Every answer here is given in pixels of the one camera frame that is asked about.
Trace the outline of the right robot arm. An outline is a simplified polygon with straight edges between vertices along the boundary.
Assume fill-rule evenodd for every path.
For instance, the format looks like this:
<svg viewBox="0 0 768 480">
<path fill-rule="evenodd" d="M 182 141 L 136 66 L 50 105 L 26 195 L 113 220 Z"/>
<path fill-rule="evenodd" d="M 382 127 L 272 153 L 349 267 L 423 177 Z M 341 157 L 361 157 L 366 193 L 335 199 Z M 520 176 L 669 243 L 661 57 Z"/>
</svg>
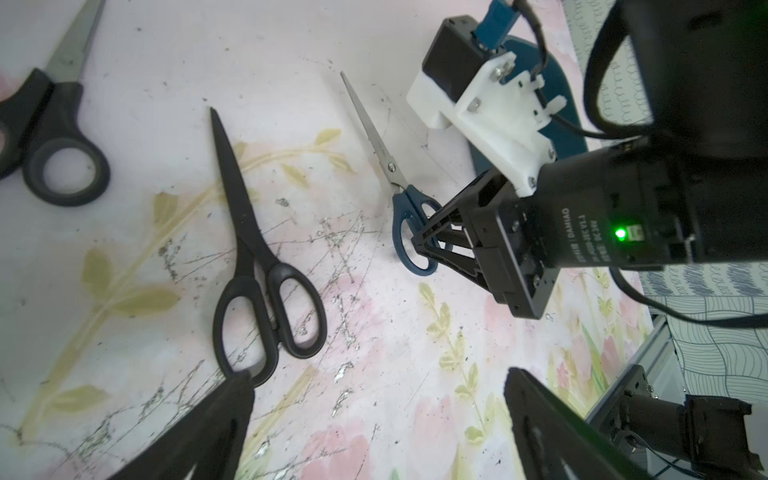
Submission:
<svg viewBox="0 0 768 480">
<path fill-rule="evenodd" d="M 426 215 L 396 196 L 430 269 L 459 273 L 518 318 L 538 319 L 563 268 L 623 272 L 767 256 L 767 5 L 618 1 L 584 76 L 589 136 L 569 155 L 545 132 L 543 28 L 525 1 L 441 24 L 408 93 L 431 128 L 454 126 L 490 163 Z"/>
</svg>

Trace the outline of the blue handled scissors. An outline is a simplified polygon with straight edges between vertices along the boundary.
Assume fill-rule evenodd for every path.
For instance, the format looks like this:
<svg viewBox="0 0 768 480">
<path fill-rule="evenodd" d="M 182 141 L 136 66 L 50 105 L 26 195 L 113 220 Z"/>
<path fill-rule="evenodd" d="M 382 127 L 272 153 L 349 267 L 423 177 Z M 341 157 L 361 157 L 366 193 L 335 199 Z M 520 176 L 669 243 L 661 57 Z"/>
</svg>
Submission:
<svg viewBox="0 0 768 480">
<path fill-rule="evenodd" d="M 401 172 L 398 162 L 385 146 L 383 138 L 376 129 L 347 75 L 344 72 L 341 72 L 340 76 L 357 116 L 361 121 L 366 136 L 378 159 L 380 169 L 384 173 L 392 190 L 392 242 L 396 254 L 401 263 L 411 273 L 418 276 L 432 275 L 435 273 L 438 263 L 435 260 L 427 259 L 427 266 L 420 267 L 410 259 L 403 242 L 402 224 L 406 222 L 411 232 L 418 232 L 426 226 L 428 220 L 428 215 L 425 213 L 423 206 L 427 205 L 431 209 L 437 211 L 441 208 L 441 205 L 434 198 L 425 195 L 406 180 Z"/>
</svg>

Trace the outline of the all black scissors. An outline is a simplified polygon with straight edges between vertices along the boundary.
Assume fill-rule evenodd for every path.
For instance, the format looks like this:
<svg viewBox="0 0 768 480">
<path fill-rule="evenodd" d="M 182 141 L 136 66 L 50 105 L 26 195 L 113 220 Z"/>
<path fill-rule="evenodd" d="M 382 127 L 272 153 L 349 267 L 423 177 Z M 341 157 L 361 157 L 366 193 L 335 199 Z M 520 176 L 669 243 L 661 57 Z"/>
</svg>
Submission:
<svg viewBox="0 0 768 480">
<path fill-rule="evenodd" d="M 279 362 L 279 349 L 290 356 L 306 360 L 317 355 L 327 339 L 327 315 L 322 298 L 314 284 L 294 266 L 282 262 L 272 252 L 258 225 L 252 202 L 236 155 L 229 142 L 216 109 L 210 108 L 212 133 L 219 171 L 236 240 L 236 265 L 233 277 L 225 285 L 213 318 L 213 351 L 225 377 L 238 372 L 230 364 L 224 346 L 224 321 L 231 301 L 243 297 L 254 312 L 254 319 L 265 353 L 264 361 L 254 371 L 251 367 L 241 373 L 257 388 L 274 374 Z M 281 287 L 286 281 L 298 283 L 308 294 L 317 315 L 317 336 L 310 343 L 296 341 L 291 327 Z"/>
</svg>

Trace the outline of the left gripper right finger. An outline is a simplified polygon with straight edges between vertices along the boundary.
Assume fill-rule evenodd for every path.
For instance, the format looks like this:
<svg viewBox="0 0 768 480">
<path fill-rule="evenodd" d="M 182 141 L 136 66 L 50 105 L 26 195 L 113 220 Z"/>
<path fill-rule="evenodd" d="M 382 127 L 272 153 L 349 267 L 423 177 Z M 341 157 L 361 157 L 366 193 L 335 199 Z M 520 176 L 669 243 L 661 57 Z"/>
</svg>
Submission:
<svg viewBox="0 0 768 480">
<path fill-rule="evenodd" d="M 508 370 L 504 398 L 527 479 L 648 479 L 528 371 Z"/>
</svg>

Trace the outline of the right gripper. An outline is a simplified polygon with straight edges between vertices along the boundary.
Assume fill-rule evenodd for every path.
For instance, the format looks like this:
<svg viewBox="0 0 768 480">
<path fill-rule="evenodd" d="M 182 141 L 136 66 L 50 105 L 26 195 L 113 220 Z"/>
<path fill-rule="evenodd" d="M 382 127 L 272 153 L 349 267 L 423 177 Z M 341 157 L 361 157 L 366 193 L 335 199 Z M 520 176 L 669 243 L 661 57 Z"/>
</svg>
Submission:
<svg viewBox="0 0 768 480">
<path fill-rule="evenodd" d="M 533 218 L 498 170 L 478 176 L 414 234 L 417 253 L 491 293 L 517 318 L 545 315 L 559 271 L 545 266 Z"/>
</svg>

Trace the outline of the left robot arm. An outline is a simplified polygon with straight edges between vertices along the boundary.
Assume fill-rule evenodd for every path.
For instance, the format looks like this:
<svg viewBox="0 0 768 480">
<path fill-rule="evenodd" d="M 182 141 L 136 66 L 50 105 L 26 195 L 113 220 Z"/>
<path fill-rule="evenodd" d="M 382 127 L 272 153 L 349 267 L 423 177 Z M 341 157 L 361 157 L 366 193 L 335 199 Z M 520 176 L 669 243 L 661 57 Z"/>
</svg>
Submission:
<svg viewBox="0 0 768 480">
<path fill-rule="evenodd" d="M 524 369 L 509 369 L 504 399 L 529 479 L 649 478 L 613 445 L 617 437 L 689 463 L 695 479 L 767 476 L 761 455 L 748 439 L 747 418 L 754 407 L 735 398 L 689 395 L 675 404 L 626 391 L 605 433 L 588 425 Z M 253 403 L 249 375 L 235 373 L 115 478 L 234 478 Z"/>
</svg>

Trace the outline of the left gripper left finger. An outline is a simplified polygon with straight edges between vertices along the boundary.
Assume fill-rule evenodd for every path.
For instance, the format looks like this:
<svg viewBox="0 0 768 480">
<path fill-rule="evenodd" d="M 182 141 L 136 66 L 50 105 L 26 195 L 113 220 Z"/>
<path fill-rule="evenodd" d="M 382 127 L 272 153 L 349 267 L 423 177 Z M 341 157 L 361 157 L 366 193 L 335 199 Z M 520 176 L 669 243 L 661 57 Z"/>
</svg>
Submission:
<svg viewBox="0 0 768 480">
<path fill-rule="evenodd" d="M 235 373 L 112 477 L 233 479 L 253 404 L 248 373 Z"/>
</svg>

